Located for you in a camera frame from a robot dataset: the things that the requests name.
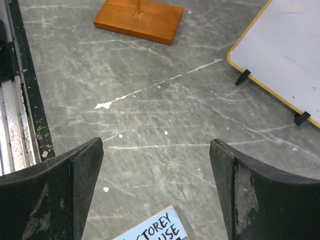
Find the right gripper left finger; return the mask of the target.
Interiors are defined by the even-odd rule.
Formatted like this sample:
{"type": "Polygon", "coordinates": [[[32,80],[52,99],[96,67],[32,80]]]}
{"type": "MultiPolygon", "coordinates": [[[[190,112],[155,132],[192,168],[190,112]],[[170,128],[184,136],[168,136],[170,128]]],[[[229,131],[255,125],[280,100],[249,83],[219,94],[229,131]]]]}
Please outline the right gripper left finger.
{"type": "Polygon", "coordinates": [[[0,178],[2,240],[80,240],[104,156],[95,137],[0,178]]]}

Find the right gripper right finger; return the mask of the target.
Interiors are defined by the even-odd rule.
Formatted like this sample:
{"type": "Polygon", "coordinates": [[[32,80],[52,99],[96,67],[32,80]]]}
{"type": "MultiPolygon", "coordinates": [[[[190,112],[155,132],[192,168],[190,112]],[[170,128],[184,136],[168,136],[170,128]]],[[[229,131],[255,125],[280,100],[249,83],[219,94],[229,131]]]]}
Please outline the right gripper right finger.
{"type": "Polygon", "coordinates": [[[209,157],[230,240],[317,240],[320,182],[250,157],[220,139],[209,157]]]}

